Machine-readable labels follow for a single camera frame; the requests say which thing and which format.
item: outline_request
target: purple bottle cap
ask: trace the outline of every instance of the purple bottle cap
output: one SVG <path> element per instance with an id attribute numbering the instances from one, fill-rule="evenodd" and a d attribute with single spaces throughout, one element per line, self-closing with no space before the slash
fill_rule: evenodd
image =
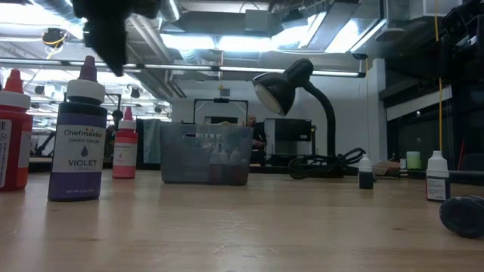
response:
<path id="1" fill-rule="evenodd" d="M 96 69 L 95 59 L 93 56 L 85 56 L 79 79 L 89 80 L 92 82 L 98 81 L 98 70 Z"/>

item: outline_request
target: workbench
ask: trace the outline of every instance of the workbench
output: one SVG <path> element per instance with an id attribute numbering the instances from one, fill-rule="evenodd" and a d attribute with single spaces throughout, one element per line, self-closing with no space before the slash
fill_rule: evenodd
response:
<path id="1" fill-rule="evenodd" d="M 0 271 L 479 271 L 484 241 L 460 238 L 423 181 L 163 184 L 157 171 L 112 181 L 101 198 L 48 202 L 48 173 L 0 193 Z M 452 185 L 454 195 L 484 188 Z"/>

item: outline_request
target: white wall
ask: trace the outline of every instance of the white wall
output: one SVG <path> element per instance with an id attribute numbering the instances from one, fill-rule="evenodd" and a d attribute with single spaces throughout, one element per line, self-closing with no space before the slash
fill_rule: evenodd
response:
<path id="1" fill-rule="evenodd" d="M 385 88 L 384 61 L 375 60 L 373 68 L 368 73 L 368 99 L 367 79 L 336 78 L 313 76 L 312 84 L 323 91 L 331 103 L 336 115 L 336 152 L 346 153 L 353 148 L 361 147 L 366 150 L 374 161 L 386 159 L 386 116 L 383 104 L 378 100 L 378 91 Z M 231 99 L 247 99 L 249 114 L 253 114 L 259 121 L 265 118 L 280 118 L 269 112 L 253 93 L 250 82 L 242 84 L 239 92 L 243 96 L 231 97 Z M 192 121 L 193 99 L 173 101 L 172 121 Z M 232 104 L 206 104 L 197 112 L 196 123 L 202 123 L 205 116 L 243 117 L 244 113 Z M 326 115 L 322 105 L 306 91 L 299 89 L 293 108 L 287 115 L 291 119 L 311 119 L 316 125 L 316 149 L 321 155 L 327 153 L 327 126 Z"/>

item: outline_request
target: lamp arm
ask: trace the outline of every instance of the lamp arm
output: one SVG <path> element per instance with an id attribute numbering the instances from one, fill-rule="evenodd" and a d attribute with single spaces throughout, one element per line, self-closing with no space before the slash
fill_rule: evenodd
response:
<path id="1" fill-rule="evenodd" d="M 302 87 L 312 94 L 323 106 L 327 120 L 327 156 L 336 156 L 336 117 L 334 116 L 333 105 L 327 96 L 317 89 L 310 81 L 307 81 Z"/>

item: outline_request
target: person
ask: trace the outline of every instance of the person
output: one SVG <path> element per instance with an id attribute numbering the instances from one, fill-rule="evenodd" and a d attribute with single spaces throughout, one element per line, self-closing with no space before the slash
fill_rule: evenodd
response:
<path id="1" fill-rule="evenodd" d="M 247 126 L 254 128 L 252 147 L 256 149 L 262 149 L 266 143 L 264 123 L 257 123 L 257 118 L 254 115 L 249 115 L 249 119 L 247 120 Z"/>
<path id="2" fill-rule="evenodd" d="M 110 158 L 114 154 L 114 134 L 118 131 L 119 121 L 123 118 L 123 112 L 120 110 L 114 110 L 111 114 L 113 117 L 114 125 L 110 125 L 106 128 L 106 142 L 104 144 L 104 158 Z"/>

